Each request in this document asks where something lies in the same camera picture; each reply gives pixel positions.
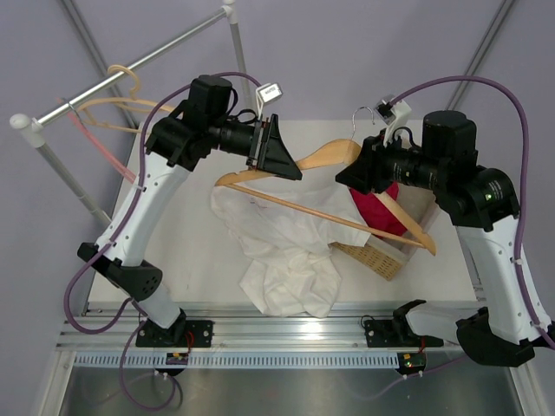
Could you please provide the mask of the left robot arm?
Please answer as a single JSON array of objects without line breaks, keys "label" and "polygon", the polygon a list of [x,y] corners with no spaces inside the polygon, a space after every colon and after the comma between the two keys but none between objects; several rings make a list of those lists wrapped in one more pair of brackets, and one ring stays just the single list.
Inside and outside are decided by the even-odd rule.
[{"label": "left robot arm", "polygon": [[257,87],[255,116],[245,122],[232,114],[238,98],[227,79],[201,75],[185,90],[187,98],[168,116],[145,122],[151,132],[140,135],[140,170],[132,189],[103,234],[78,250],[88,267],[145,313],[136,341],[147,347],[179,347],[192,339],[186,313],[170,298],[162,271],[144,255],[167,204],[199,161],[220,150],[245,157],[260,172],[302,178],[281,139],[278,117],[262,119],[264,106],[282,95],[277,83]]}]

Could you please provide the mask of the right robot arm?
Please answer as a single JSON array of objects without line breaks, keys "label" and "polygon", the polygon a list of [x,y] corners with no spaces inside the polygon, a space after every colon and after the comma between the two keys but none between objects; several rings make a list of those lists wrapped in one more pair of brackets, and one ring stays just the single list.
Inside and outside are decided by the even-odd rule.
[{"label": "right robot arm", "polygon": [[381,137],[368,137],[336,182],[362,194],[394,182],[431,191],[482,282],[486,306],[469,317],[424,300],[397,308],[390,320],[394,338],[419,345],[433,337],[460,346],[480,365],[519,367],[535,348],[551,346],[554,322],[537,294],[524,292],[532,287],[517,235],[524,206],[505,173],[478,165],[476,134],[463,113],[434,111],[423,119],[419,146],[407,149],[398,140],[385,146]]}]

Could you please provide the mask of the white printed t shirt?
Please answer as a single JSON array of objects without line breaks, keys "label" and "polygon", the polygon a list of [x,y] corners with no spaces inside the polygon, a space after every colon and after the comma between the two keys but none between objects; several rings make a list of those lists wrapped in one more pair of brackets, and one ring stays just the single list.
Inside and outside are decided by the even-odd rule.
[{"label": "white printed t shirt", "polygon": [[225,186],[212,189],[211,208],[251,260],[239,286],[264,315],[326,317],[342,283],[331,244],[363,247],[370,237]]}]

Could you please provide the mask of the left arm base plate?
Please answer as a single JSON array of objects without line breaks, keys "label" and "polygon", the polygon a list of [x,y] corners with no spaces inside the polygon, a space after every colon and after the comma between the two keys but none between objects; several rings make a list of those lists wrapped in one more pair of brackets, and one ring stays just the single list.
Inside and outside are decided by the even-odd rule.
[{"label": "left arm base plate", "polygon": [[137,348],[209,348],[214,322],[210,320],[178,320],[171,328],[161,328],[147,320],[137,335]]}]

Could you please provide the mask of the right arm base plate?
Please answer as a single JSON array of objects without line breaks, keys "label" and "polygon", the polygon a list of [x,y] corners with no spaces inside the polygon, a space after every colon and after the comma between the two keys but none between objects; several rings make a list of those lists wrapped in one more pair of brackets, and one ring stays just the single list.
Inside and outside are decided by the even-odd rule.
[{"label": "right arm base plate", "polygon": [[439,348],[444,341],[433,336],[410,335],[394,320],[368,319],[362,322],[368,348]]}]

